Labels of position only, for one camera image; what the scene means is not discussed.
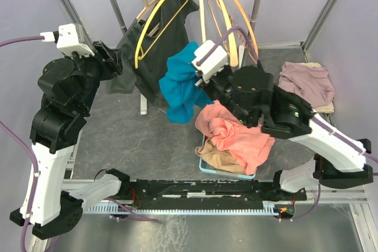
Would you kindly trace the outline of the yellow plastic hanger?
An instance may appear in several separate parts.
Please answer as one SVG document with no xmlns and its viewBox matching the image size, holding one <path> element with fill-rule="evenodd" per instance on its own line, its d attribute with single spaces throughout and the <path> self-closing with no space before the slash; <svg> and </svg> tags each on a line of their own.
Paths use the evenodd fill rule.
<svg viewBox="0 0 378 252">
<path fill-rule="evenodd" d="M 143 27 L 143 30 L 141 32 L 141 35 L 139 37 L 139 40 L 137 42 L 137 45 L 136 45 L 136 50 L 135 50 L 135 56 L 134 56 L 134 65 L 135 65 L 135 68 L 138 69 L 139 68 L 139 61 L 144 59 L 144 57 L 148 54 L 148 52 L 150 51 L 150 49 L 154 46 L 154 44 L 157 42 L 157 40 L 159 39 L 159 37 L 162 35 L 162 33 L 168 28 L 169 24 L 172 23 L 172 21 L 174 20 L 174 18 L 180 13 L 180 11 L 185 7 L 185 5 L 188 3 L 188 0 L 184 0 L 184 3 L 182 4 L 182 6 L 177 10 L 177 12 L 172 16 L 172 18 L 168 21 L 168 23 L 166 25 L 162 25 L 162 24 L 156 24 L 151 30 L 150 30 L 150 35 L 153 35 L 155 32 L 159 31 L 158 35 L 155 37 L 154 41 L 152 42 L 152 44 L 146 49 L 146 51 L 143 50 L 142 48 L 142 43 L 143 43 L 143 40 L 145 38 L 145 36 L 147 35 L 147 32 L 149 30 L 149 26 L 150 24 L 153 22 L 154 20 L 154 17 L 155 15 L 157 14 L 158 10 L 160 9 L 160 7 L 162 6 L 162 4 L 165 2 L 166 0 L 160 0 L 158 2 L 158 4 L 155 6 L 155 8 L 152 10 L 151 14 L 149 15 L 148 19 L 146 20 L 145 22 L 145 25 Z"/>
</svg>

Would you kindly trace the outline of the teal blue t shirt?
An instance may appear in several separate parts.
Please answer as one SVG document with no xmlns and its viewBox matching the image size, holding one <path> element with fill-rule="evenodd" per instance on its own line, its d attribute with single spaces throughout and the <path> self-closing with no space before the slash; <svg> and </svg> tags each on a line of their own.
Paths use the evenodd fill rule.
<svg viewBox="0 0 378 252">
<path fill-rule="evenodd" d="M 195 59 L 196 42 L 189 42 L 183 50 L 167 60 L 167 72 L 159 86 L 169 107 L 167 118 L 172 123 L 186 124 L 194 116 L 194 108 L 205 107 L 213 101 L 205 91 L 195 86 L 198 77 L 191 64 Z"/>
</svg>

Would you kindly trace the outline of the pink t shirt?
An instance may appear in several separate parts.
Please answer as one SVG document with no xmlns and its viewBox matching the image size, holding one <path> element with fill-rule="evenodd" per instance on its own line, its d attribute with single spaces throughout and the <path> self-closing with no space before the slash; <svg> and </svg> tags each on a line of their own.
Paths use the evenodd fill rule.
<svg viewBox="0 0 378 252">
<path fill-rule="evenodd" d="M 275 139 L 261 132 L 260 126 L 248 128 L 230 111 L 215 101 L 195 120 L 196 128 L 220 151 L 235 158 L 246 175 L 253 175 L 267 161 Z"/>
</svg>

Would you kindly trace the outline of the dark grey t shirt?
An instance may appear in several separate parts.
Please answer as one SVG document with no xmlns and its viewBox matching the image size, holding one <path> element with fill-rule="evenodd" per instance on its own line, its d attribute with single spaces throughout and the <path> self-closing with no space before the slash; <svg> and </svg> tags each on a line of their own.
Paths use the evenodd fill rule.
<svg viewBox="0 0 378 252">
<path fill-rule="evenodd" d="M 147 33 L 156 24 L 166 25 L 183 3 L 184 0 L 166 0 L 155 15 Z M 193 0 L 188 0 L 144 59 L 139 61 L 138 69 L 134 65 L 134 56 L 146 21 L 142 20 L 138 23 L 134 32 L 130 30 L 131 24 L 117 46 L 121 53 L 123 73 L 106 82 L 106 91 L 109 94 L 131 94 L 134 88 L 137 88 L 150 104 L 159 107 L 168 106 L 160 91 L 159 80 L 167 72 L 168 58 L 179 53 L 188 44 L 185 20 L 188 14 L 198 9 L 199 6 Z M 159 31 L 154 35 L 145 36 L 142 43 L 144 51 L 152 44 L 158 33 Z"/>
</svg>

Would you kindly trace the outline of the beige t shirt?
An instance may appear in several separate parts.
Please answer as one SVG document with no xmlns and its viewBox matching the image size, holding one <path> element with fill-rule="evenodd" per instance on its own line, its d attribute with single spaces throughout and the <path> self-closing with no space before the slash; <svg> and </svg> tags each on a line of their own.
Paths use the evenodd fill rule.
<svg viewBox="0 0 378 252">
<path fill-rule="evenodd" d="M 242 166 L 232 154 L 226 150 L 217 149 L 210 139 L 207 139 L 203 145 L 196 147 L 195 154 L 215 170 L 244 174 Z"/>
</svg>

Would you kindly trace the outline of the pale peach plastic hanger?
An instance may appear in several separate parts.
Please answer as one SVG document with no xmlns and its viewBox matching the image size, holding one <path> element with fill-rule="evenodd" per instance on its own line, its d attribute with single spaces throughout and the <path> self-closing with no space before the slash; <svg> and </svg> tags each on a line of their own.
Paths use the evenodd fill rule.
<svg viewBox="0 0 378 252">
<path fill-rule="evenodd" d="M 224 23 L 225 23 L 227 30 L 231 29 L 232 24 L 231 24 L 231 21 L 230 21 L 230 18 L 229 18 L 229 13 L 228 13 L 226 6 L 224 4 L 224 1 L 223 0 L 215 0 L 215 2 L 217 3 L 217 6 L 219 7 L 219 9 L 222 12 L 222 15 L 223 15 L 223 18 L 224 18 Z M 237 45 L 236 45 L 236 40 L 235 40 L 234 34 L 232 34 L 232 33 L 229 34 L 227 36 L 227 39 L 228 39 L 228 44 L 226 44 L 226 40 L 223 40 L 222 43 L 226 47 L 226 51 L 227 51 L 228 55 L 230 56 L 230 65 L 232 67 L 237 67 L 239 60 L 238 60 Z"/>
</svg>

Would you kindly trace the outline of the cream plastic hanger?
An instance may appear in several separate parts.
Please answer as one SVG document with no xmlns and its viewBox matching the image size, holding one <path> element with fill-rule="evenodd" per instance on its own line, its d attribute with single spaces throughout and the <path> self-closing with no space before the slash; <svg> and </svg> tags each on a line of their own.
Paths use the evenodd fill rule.
<svg viewBox="0 0 378 252">
<path fill-rule="evenodd" d="M 201 28 L 201 40 L 202 42 L 206 41 L 206 24 L 205 24 L 205 15 L 204 15 L 204 1 L 198 0 L 199 12 L 200 12 L 200 28 Z"/>
</svg>

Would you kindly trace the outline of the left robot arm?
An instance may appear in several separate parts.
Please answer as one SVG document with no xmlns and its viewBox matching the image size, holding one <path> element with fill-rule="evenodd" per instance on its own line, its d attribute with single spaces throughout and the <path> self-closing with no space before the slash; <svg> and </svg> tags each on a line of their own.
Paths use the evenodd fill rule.
<svg viewBox="0 0 378 252">
<path fill-rule="evenodd" d="M 117 169 L 71 192 L 62 189 L 66 166 L 79 134 L 90 115 L 96 92 L 103 80 L 122 72 L 121 54 L 104 43 L 93 43 L 92 53 L 78 49 L 50 61 L 37 84 L 43 92 L 41 108 L 30 131 L 32 164 L 28 192 L 21 208 L 11 212 L 17 225 L 32 225 L 32 233 L 46 240 L 71 231 L 83 213 L 108 197 L 126 198 L 130 177 Z"/>
</svg>

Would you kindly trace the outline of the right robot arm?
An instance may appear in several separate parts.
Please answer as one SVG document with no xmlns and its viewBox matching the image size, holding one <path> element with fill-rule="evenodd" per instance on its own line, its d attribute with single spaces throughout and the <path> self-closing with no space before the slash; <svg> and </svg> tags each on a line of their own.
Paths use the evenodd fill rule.
<svg viewBox="0 0 378 252">
<path fill-rule="evenodd" d="M 273 75 L 261 66 L 236 71 L 228 65 L 208 71 L 194 68 L 199 77 L 196 85 L 243 125 L 260 125 L 262 133 L 299 143 L 315 153 L 303 165 L 277 171 L 271 185 L 275 198 L 285 199 L 316 184 L 349 189 L 373 182 L 373 168 L 366 162 L 369 140 L 353 140 L 341 133 L 304 99 L 274 84 Z"/>
</svg>

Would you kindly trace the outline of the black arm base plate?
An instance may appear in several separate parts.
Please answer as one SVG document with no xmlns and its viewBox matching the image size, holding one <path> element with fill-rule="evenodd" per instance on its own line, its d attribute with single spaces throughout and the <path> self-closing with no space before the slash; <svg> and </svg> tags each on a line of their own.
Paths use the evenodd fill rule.
<svg viewBox="0 0 378 252">
<path fill-rule="evenodd" d="M 257 180 L 169 181 L 138 179 L 130 181 L 116 200 L 136 201 L 142 210 L 246 210 L 263 208 L 264 201 L 305 201 L 301 188 L 290 193 L 274 182 Z"/>
</svg>

